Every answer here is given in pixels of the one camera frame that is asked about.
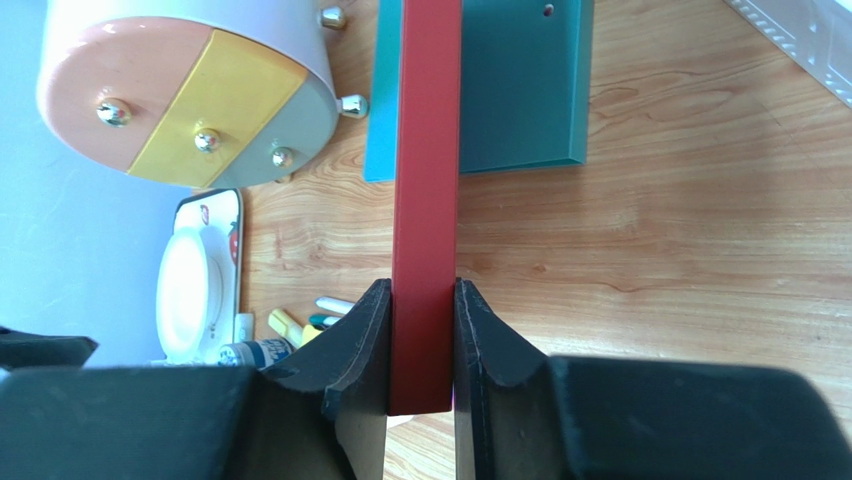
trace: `white plastic basket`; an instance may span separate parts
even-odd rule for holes
[[[852,0],[725,0],[852,107]]]

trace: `wood grain surface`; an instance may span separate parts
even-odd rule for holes
[[[367,94],[376,2],[344,3],[335,82]],[[852,433],[852,110],[721,0],[598,0],[592,67],[588,165],[463,177],[458,274],[547,353],[792,369]],[[246,192],[259,336],[390,275],[365,128]],[[386,471],[453,478],[452,416],[391,430]]]

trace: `light blue background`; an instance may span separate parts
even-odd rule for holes
[[[46,2],[3,7],[0,325],[89,336],[100,343],[90,366],[162,358],[157,273],[190,192],[103,167],[53,137],[35,103]]]

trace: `red block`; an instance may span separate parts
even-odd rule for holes
[[[391,415],[450,409],[461,19],[461,0],[403,5]]]

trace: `teal tray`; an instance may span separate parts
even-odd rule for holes
[[[594,0],[464,0],[459,169],[586,161]],[[364,179],[396,173],[402,2],[379,5]]]

